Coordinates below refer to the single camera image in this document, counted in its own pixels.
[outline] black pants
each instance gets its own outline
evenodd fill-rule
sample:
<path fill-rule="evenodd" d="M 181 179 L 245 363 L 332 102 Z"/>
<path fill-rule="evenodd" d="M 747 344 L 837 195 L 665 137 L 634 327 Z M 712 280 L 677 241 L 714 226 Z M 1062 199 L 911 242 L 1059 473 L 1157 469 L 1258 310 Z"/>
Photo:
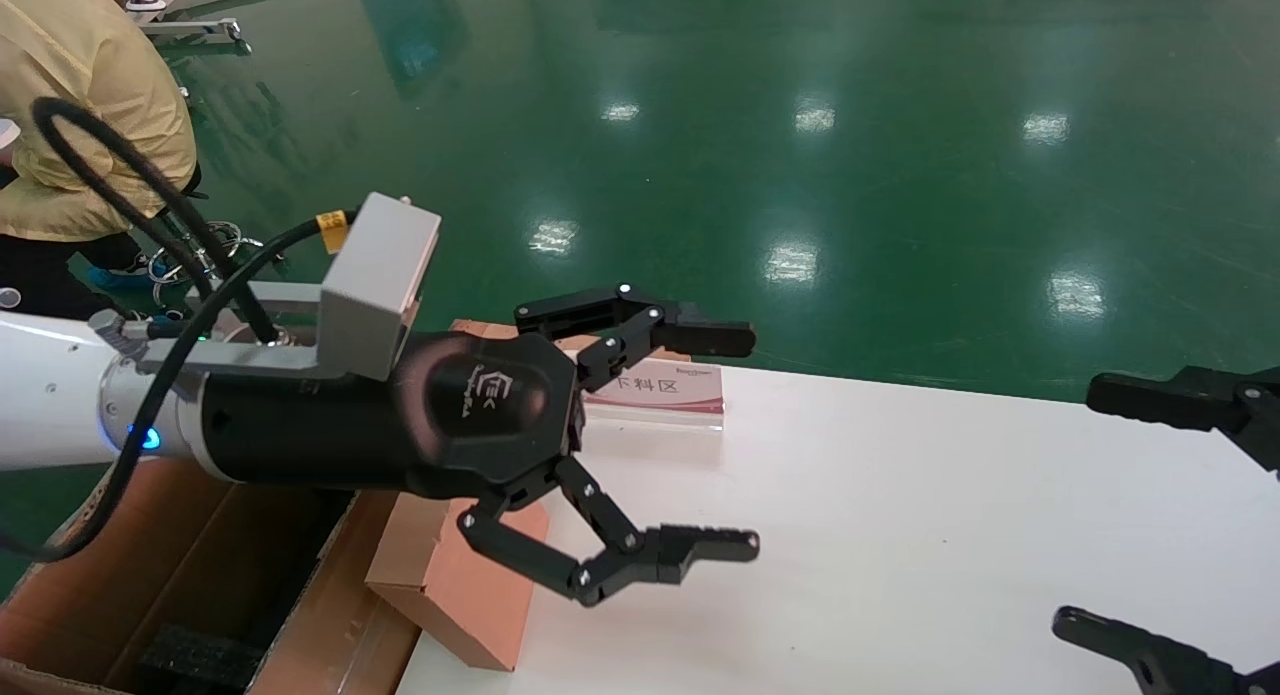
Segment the black pants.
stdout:
<path fill-rule="evenodd" d="M 87 243 L 47 243 L 0 236 L 0 288 L 14 288 L 22 302 L 14 312 L 88 320 L 100 308 L 114 308 L 127 315 L 114 300 L 91 291 L 72 275 L 67 261 L 82 253 L 105 270 L 127 270 L 142 253 L 128 233 L 106 236 Z"/>

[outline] green floor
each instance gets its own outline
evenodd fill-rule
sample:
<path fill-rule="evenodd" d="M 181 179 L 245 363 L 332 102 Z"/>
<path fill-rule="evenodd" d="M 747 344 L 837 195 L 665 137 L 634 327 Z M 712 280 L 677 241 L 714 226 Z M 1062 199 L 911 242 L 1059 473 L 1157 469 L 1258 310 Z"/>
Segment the green floor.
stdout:
<path fill-rule="evenodd" d="M 754 321 L 753 367 L 1079 401 L 1276 363 L 1277 6 L 271 0 L 251 58 L 170 54 L 206 215 L 445 218 L 421 326 L 627 280 Z M 32 480 L 5 516 L 60 521 Z"/>

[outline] yellow jacket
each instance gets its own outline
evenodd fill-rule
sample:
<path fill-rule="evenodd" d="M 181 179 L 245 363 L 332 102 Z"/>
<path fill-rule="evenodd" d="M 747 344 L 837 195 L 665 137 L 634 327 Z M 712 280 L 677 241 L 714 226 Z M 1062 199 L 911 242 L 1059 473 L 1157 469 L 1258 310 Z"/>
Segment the yellow jacket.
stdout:
<path fill-rule="evenodd" d="M 131 140 L 175 186 L 196 169 L 187 104 L 146 35 L 111 0 L 0 0 L 0 116 L 22 127 L 0 189 L 0 234 L 92 241 L 129 225 L 45 143 L 31 120 L 40 95 L 69 99 Z M 87 163 L 147 218 L 160 198 L 78 127 L 60 131 Z"/>

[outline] cable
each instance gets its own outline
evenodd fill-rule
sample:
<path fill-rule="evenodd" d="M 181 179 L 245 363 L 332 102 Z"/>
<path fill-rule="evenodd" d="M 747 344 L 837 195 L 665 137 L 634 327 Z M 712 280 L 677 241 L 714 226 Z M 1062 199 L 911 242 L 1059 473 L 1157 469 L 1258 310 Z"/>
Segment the cable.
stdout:
<path fill-rule="evenodd" d="M 164 198 L 164 202 L 169 206 L 170 211 L 173 211 L 179 220 L 183 221 L 183 225 L 187 225 L 192 237 L 197 239 L 202 248 L 205 248 L 205 252 L 209 253 L 210 261 L 212 261 L 216 275 L 227 280 L 232 273 L 236 271 L 236 262 L 232 262 L 232 259 L 223 252 L 223 244 L 219 243 L 218 238 L 215 238 L 212 233 L 210 233 L 209 224 L 206 224 L 204 218 L 200 216 L 200 212 L 196 211 L 196 206 L 192 206 L 191 200 L 184 197 L 178 188 L 174 188 L 173 183 L 169 183 L 168 177 L 161 175 L 160 172 L 156 170 L 155 165 L 143 157 L 142 154 L 138 152 L 137 147 L 133 147 L 133 143 L 124 140 L 124 136 L 116 133 L 113 127 L 106 124 L 106 122 L 101 122 L 99 118 L 93 116 L 92 113 L 77 106 L 77 104 L 63 101 L 63 99 L 36 99 L 36 102 L 33 102 L 31 108 L 31 115 L 36 120 L 36 129 L 40 131 L 40 134 L 44 134 L 44 138 L 49 142 L 50 147 L 54 148 L 54 152 L 56 152 L 59 157 L 63 157 L 63 161 L 67 163 L 67 165 L 72 168 L 78 177 L 81 177 L 84 184 L 90 186 L 95 193 L 100 195 L 101 198 L 105 198 L 106 202 L 109 202 L 116 211 L 122 212 L 122 215 L 124 215 L 125 209 L 128 209 L 128 211 L 132 211 L 131 215 L 137 215 L 140 220 L 146 221 L 147 227 L 142 227 L 140 221 L 133 221 L 131 219 L 133 225 L 141 227 L 142 232 L 150 236 L 151 239 L 155 239 L 156 243 L 160 243 L 166 252 L 169 250 L 169 244 L 163 243 L 163 241 L 156 238 L 154 234 L 160 232 L 159 227 L 150 227 L 151 221 L 142 218 L 141 212 L 138 212 L 132 204 L 128 204 L 128 200 L 124 200 L 122 195 L 111 189 L 111 187 L 106 184 L 106 182 L 102 180 L 102 178 L 97 175 L 87 163 L 84 163 L 84 159 L 79 156 L 73 147 L 70 147 L 70 143 L 63 138 L 58 127 L 54 125 L 55 116 L 63 116 L 70 124 L 86 131 L 86 133 L 91 134 L 93 140 L 105 145 L 108 151 L 114 154 L 114 156 L 123 159 L 125 165 L 133 168 L 133 172 L 136 172 L 136 174 L 141 177 L 147 186 L 151 186 L 151 189 L 155 189 L 155 192 L 160 195 L 160 198 Z M 164 238 L 172 241 L 169 234 L 164 234 Z M 192 280 L 196 280 L 198 274 L 200 279 L 205 279 L 205 285 L 209 285 L 205 276 L 205 268 L 195 265 L 195 259 L 191 259 L 191 265 L 188 265 L 187 262 L 183 262 L 183 259 L 178 257 L 179 252 L 187 253 L 184 248 L 179 246 L 179 248 L 173 250 L 173 252 L 174 259 L 178 259 L 178 262 L 183 268 L 187 268 L 187 271 L 192 275 Z M 200 288 L 198 280 L 196 280 L 196 285 Z M 201 291 L 201 296 L 209 297 L 209 293 L 206 291 Z M 259 302 L 252 291 L 248 288 L 239 288 L 238 291 L 232 292 L 232 297 L 239 306 L 244 320 L 253 330 L 253 335 L 256 335 L 262 343 L 274 343 L 274 340 L 279 337 L 275 330 L 275 323 L 271 323 L 271 316 L 266 314 L 266 308 L 262 307 L 262 303 Z"/>
<path fill-rule="evenodd" d="M 54 116 L 61 115 L 61 113 L 49 111 L 47 102 L 60 101 L 58 101 L 58 99 L 37 99 L 36 105 L 31 109 L 31 115 L 36 120 L 36 129 L 40 131 L 41 136 L 44 136 L 49 147 L 54 148 L 54 152 L 58 154 L 59 157 L 63 157 L 63 161 L 72 168 L 72 172 L 74 172 L 74 174 L 77 174 L 79 179 L 88 186 L 88 188 L 97 193 L 97 197 L 106 200 L 109 206 L 114 207 L 116 212 L 128 220 L 129 225 L 137 227 L 138 230 L 146 233 L 147 238 L 156 241 L 156 244 L 160 244 L 165 252 L 173 253 L 173 259 L 178 261 L 178 265 L 192 274 L 191 279 L 193 284 L 196 284 L 196 291 L 200 293 L 200 298 L 207 298 L 212 293 L 214 285 L 209 280 L 209 276 L 205 275 L 205 266 L 196 262 L 196 257 L 188 252 L 188 250 L 183 247 L 183 244 L 175 239 L 174 236 L 165 233 L 161 227 L 156 227 L 150 218 L 146 218 L 141 211 L 138 211 L 137 207 L 133 207 L 133 204 L 124 198 L 124 195 L 120 195 L 115 191 L 115 188 L 106 184 L 106 180 L 102 179 L 100 174 L 93 172 L 87 163 L 84 163 L 84 159 L 73 150 L 72 145 L 67 142 L 67 138 L 63 138 L 63 134 L 59 133 L 56 127 L 54 127 Z M 84 115 L 90 116 L 92 122 L 100 122 L 96 116 L 88 115 L 88 113 L 84 113 Z M 81 122 L 78 120 L 79 118 L 72 122 L 81 125 Z M 132 145 L 127 142 L 124 142 L 124 145 L 125 147 L 132 148 Z M 141 163 L 145 163 L 145 168 L 151 168 L 152 172 L 155 170 L 155 168 L 151 166 L 151 163 L 146 163 L 146 159 Z M 129 163 L 129 166 L 134 168 L 134 172 L 137 172 L 137 166 L 134 166 L 133 163 Z"/>
<path fill-rule="evenodd" d="M 343 211 L 343 215 L 347 218 L 348 225 L 356 220 L 356 212 Z M 262 248 L 257 253 L 253 253 L 253 257 L 248 262 L 244 262 L 243 268 L 239 268 L 232 276 L 228 276 L 214 291 L 214 294 L 200 305 L 195 316 L 186 321 L 182 334 L 174 340 L 173 348 L 169 349 L 169 355 L 160 363 L 160 370 L 156 371 L 151 387 L 147 388 L 147 393 L 142 398 L 142 404 L 138 404 L 138 413 L 133 417 L 133 426 L 129 430 L 129 435 L 124 439 L 119 458 L 115 461 L 115 470 L 111 471 L 111 476 L 102 489 L 97 507 L 90 513 L 79 530 L 56 545 L 40 549 L 23 548 L 14 543 L 12 538 L 6 538 L 0 532 L 0 549 L 23 555 L 37 563 L 51 563 L 67 559 L 92 543 L 101 534 L 111 515 L 115 513 L 115 508 L 120 504 L 124 490 L 129 486 L 133 471 L 138 466 L 138 458 L 142 456 L 142 443 L 146 440 L 147 430 L 151 430 L 151 426 L 155 425 L 156 417 L 160 415 L 160 408 L 164 406 L 165 395 L 169 394 L 169 389 L 178 380 L 182 366 L 186 363 L 187 356 L 196 347 L 196 343 L 198 343 L 202 332 L 214 326 L 218 314 L 221 308 L 227 307 L 233 298 L 233 293 L 237 289 L 247 289 L 250 279 L 257 275 L 262 268 L 270 265 L 275 256 L 283 253 L 292 244 L 297 244 L 317 233 L 320 233 L 319 221 L 307 220 L 275 236 L 266 244 L 262 244 Z"/>

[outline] white tabletop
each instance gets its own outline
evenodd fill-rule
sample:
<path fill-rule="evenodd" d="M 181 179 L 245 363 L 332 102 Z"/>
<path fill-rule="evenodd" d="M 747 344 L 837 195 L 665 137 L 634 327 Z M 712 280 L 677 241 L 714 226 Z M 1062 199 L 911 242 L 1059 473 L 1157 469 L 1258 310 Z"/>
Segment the white tabletop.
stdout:
<path fill-rule="evenodd" d="M 722 435 L 594 421 L 637 526 L 751 527 L 594 609 L 538 589 L 512 675 L 424 636 L 399 695 L 1135 695 L 1053 637 L 1074 604 L 1247 672 L 1280 659 L 1280 484 L 1217 434 L 954 390 L 726 369 Z M 596 544 L 563 504 L 549 541 Z"/>

